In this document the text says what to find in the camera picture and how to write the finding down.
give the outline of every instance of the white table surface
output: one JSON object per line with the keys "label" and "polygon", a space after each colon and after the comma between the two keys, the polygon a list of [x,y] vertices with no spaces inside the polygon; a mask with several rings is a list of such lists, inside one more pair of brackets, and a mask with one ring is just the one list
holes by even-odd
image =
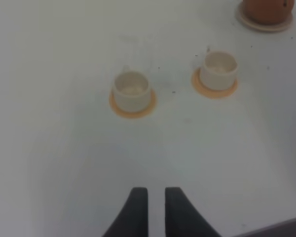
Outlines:
{"label": "white table surface", "polygon": [[[295,218],[296,8],[262,34],[239,2],[0,0],[0,237],[101,236],[135,186],[154,237],[168,186],[224,237]],[[190,84],[209,45],[239,61],[223,100]],[[146,118],[109,108],[124,67],[157,93]]]}

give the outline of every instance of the white cup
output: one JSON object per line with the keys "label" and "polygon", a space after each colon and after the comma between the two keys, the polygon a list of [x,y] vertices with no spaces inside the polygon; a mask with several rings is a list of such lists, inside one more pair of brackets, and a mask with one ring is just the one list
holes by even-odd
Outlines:
{"label": "white cup", "polygon": [[203,62],[201,81],[209,89],[227,90],[237,78],[238,64],[235,58],[222,51],[210,51]]}
{"label": "white cup", "polygon": [[113,85],[117,106],[129,113],[140,112],[151,102],[151,86],[147,78],[137,72],[120,74]]}

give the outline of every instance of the clay pot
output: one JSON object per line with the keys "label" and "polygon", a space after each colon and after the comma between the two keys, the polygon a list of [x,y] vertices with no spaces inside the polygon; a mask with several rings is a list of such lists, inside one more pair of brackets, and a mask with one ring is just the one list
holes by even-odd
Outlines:
{"label": "clay pot", "polygon": [[264,25],[280,24],[292,12],[295,0],[243,0],[245,14]]}

